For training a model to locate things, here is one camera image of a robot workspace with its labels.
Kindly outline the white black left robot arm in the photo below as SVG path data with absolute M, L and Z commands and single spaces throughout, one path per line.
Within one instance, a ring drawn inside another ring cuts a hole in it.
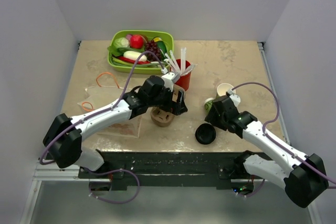
M 105 177 L 109 165 L 97 150 L 83 148 L 83 141 L 111 125 L 141 116 L 149 108 L 157 107 L 174 115 L 187 112 L 184 90 L 177 94 L 173 91 L 179 78 L 175 72 L 150 76 L 143 85 L 122 92 L 119 99 L 101 108 L 71 118 L 64 113 L 56 116 L 43 139 L 45 150 L 40 164 L 45 165 L 43 159 L 50 154 L 60 169 L 77 165 L 89 169 L 97 178 Z

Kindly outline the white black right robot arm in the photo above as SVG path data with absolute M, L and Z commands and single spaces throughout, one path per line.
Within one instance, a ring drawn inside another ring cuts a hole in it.
M 234 165 L 235 175 L 263 178 L 283 189 L 297 206 L 306 208 L 329 187 L 323 160 L 316 154 L 308 156 L 263 129 L 254 115 L 238 111 L 239 102 L 240 98 L 235 94 L 218 97 L 213 100 L 205 118 L 212 126 L 236 134 L 269 157 L 266 160 L 245 151 Z

